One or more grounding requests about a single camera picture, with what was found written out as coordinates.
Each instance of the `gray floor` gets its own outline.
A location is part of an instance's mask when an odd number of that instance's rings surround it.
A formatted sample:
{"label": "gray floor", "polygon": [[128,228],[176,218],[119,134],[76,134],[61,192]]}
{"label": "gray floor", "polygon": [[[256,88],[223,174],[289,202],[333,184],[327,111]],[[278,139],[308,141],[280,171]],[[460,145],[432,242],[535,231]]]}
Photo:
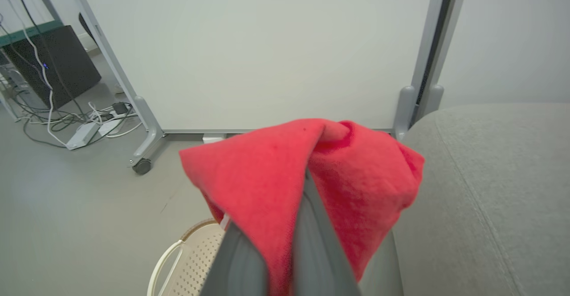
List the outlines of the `gray floor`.
{"label": "gray floor", "polygon": [[[94,63],[103,79],[78,98],[86,111],[87,101],[103,108],[120,99],[102,56]],[[50,140],[45,127],[31,127]],[[141,127],[74,151],[53,148],[26,138],[0,107],[0,295],[146,293],[162,252],[211,216],[178,157],[200,142],[172,138],[153,170],[137,176],[126,161],[144,137]]]}

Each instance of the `red fabric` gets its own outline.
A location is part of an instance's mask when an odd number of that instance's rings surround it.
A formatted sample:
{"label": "red fabric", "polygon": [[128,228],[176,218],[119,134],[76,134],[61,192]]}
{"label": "red fabric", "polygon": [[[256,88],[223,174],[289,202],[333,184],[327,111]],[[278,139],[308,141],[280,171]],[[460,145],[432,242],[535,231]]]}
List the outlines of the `red fabric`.
{"label": "red fabric", "polygon": [[307,166],[358,280],[413,202],[423,167],[422,156],[388,134],[324,119],[255,130],[180,157],[218,222],[229,214],[264,257],[271,296],[288,292]]}

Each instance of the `caster wheel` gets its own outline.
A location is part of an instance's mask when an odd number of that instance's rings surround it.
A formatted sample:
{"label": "caster wheel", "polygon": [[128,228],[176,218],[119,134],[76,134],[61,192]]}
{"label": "caster wheel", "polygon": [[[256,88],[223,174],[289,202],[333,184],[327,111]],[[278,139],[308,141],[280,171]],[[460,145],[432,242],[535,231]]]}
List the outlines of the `caster wheel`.
{"label": "caster wheel", "polygon": [[152,164],[150,159],[142,158],[133,166],[134,172],[137,174],[146,174],[151,170]]}

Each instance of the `laundry basket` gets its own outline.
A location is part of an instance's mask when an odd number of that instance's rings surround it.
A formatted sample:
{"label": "laundry basket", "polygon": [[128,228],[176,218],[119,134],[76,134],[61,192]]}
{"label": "laundry basket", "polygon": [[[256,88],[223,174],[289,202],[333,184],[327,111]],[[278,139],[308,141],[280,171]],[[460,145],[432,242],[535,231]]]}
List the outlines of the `laundry basket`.
{"label": "laundry basket", "polygon": [[174,265],[157,296],[198,296],[223,237],[224,230],[215,219],[194,225],[160,257],[152,272],[147,296],[155,296],[157,278],[175,251],[178,254]]}

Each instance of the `gray sofa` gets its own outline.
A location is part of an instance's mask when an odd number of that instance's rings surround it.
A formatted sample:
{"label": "gray sofa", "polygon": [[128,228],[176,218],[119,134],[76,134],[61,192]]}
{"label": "gray sofa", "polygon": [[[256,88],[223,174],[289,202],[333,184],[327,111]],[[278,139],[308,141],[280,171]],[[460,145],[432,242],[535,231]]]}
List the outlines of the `gray sofa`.
{"label": "gray sofa", "polygon": [[403,143],[423,182],[364,295],[570,295],[570,104],[440,110]]}

